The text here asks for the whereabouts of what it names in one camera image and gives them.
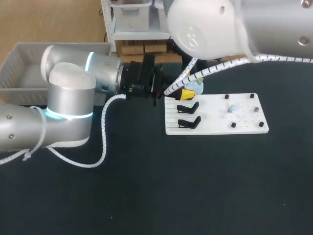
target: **black bracket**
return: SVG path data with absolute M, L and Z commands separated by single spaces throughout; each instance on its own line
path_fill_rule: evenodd
M 184 114 L 194 114 L 198 108 L 199 108 L 199 102 L 196 102 L 192 108 L 188 108 L 188 107 L 183 106 L 183 105 L 177 106 L 178 112 L 181 112 Z
M 180 128 L 196 129 L 200 122 L 201 122 L 201 117 L 198 116 L 194 122 L 189 122 L 189 121 L 180 119 L 178 120 L 178 125 Z

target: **cable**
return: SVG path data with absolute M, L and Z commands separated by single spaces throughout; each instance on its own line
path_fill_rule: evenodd
M 286 61 L 286 62 L 303 62 L 303 63 L 313 63 L 312 59 L 303 59 L 303 58 L 295 58 L 295 57 L 286 57 L 286 56 L 277 56 L 277 55 L 258 55 L 255 57 L 260 62 L 266 62 L 266 61 Z M 184 78 L 180 82 L 173 83 L 171 86 L 169 86 L 164 94 L 166 96 L 170 95 L 174 91 L 182 88 L 185 85 L 188 85 L 191 82 L 196 81 L 200 77 L 206 77 L 211 74 L 230 69 L 239 65 L 245 65 L 249 64 L 251 61 L 248 58 L 241 58 L 236 60 L 231 60 L 225 63 L 221 63 L 215 66 L 212 66 L 210 68 L 204 69 L 200 72 L 197 72 L 189 77 Z
M 36 106 L 31 106 L 30 107 L 31 109 L 37 109 L 38 112 L 40 113 L 40 116 L 43 120 L 43 127 L 42 127 L 42 131 L 41 131 L 41 135 L 40 135 L 40 139 L 37 143 L 37 145 L 33 148 L 33 150 L 31 150 L 30 152 L 27 151 L 25 153 L 25 156 L 23 158 L 23 161 L 26 161 L 27 159 L 31 158 L 31 155 L 37 151 L 37 149 L 40 148 L 40 146 L 43 144 L 44 140 L 45 140 L 45 134 L 46 134 L 46 131 L 47 131 L 47 118 L 45 116 L 45 113 L 43 112 L 43 110 L 39 107 L 36 107 Z
M 94 164 L 82 164 L 82 163 L 77 163 L 74 162 L 66 157 L 64 157 L 62 154 L 60 154 L 59 152 L 57 152 L 54 148 L 48 147 L 47 149 L 49 149 L 52 153 L 54 153 L 57 157 L 61 158 L 63 161 L 75 165 L 75 166 L 79 166 L 82 168 L 95 168 L 97 166 L 99 166 L 105 159 L 106 157 L 106 153 L 107 153 L 107 141 L 106 141 L 106 124 L 105 124 L 105 117 L 106 117 L 106 112 L 107 109 L 109 107 L 109 105 L 117 100 L 117 99 L 126 99 L 126 96 L 124 94 L 118 94 L 113 96 L 112 98 L 110 98 L 107 103 L 105 104 L 105 106 L 103 107 L 102 110 L 102 116 L 101 116 L 101 130 L 102 130 L 102 143 L 103 143 L 103 149 L 102 149 L 102 155 L 101 158 L 98 162 L 94 163 Z
M 188 73 L 191 71 L 191 69 L 195 66 L 196 62 L 198 61 L 197 58 L 192 58 L 192 60 L 189 62 L 185 70 L 182 72 L 182 74 L 174 81 L 174 83 L 178 83 L 181 80 L 183 80 Z
M 8 162 L 10 162 L 10 161 L 12 161 L 12 160 L 18 158 L 19 156 L 23 155 L 24 153 L 26 153 L 26 152 L 28 152 L 28 151 L 29 151 L 29 149 L 21 150 L 20 152 L 17 152 L 17 153 L 15 153 L 15 154 L 13 154 L 13 155 L 7 157 L 7 158 L 1 159 L 1 160 L 0 160 L 0 165 L 3 165 L 3 164 L 5 164 L 5 163 L 8 163 Z

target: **white storage box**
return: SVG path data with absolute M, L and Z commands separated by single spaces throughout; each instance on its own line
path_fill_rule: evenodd
M 0 65 L 0 97 L 16 105 L 47 105 L 48 83 L 40 73 L 41 57 L 50 45 L 63 45 L 109 55 L 110 43 L 17 43 Z M 104 105 L 106 95 L 95 93 L 94 105 Z
M 147 31 L 149 29 L 150 6 L 152 0 L 142 0 L 140 4 L 112 3 L 118 31 Z
M 169 33 L 168 24 L 167 24 L 167 16 L 164 11 L 163 0 L 155 0 L 155 7 L 158 9 L 161 31 L 165 33 Z

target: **white cable tie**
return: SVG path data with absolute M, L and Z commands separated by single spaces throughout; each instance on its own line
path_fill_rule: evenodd
M 25 152 L 23 161 L 26 161 L 27 159 L 31 158 L 31 155 L 40 148 L 40 146 L 43 144 L 43 142 L 45 140 L 45 134 L 46 134 L 46 130 L 47 130 L 47 119 L 46 119 L 46 116 L 45 116 L 43 110 L 39 107 L 36 107 L 36 106 L 31 106 L 30 108 L 38 110 L 38 112 L 40 113 L 40 116 L 43 120 L 43 127 L 42 127 L 41 135 L 40 135 L 40 138 L 39 138 L 37 145 L 31 151 L 27 150 Z

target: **screw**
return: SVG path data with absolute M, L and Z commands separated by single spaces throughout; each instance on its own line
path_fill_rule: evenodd
M 301 4 L 304 8 L 310 8 L 312 5 L 312 0 L 302 0 Z
M 302 36 L 300 39 L 299 39 L 299 44 L 302 45 L 302 46 L 307 46 L 308 44 L 310 44 L 310 39 L 308 37 L 305 37 L 305 36 Z

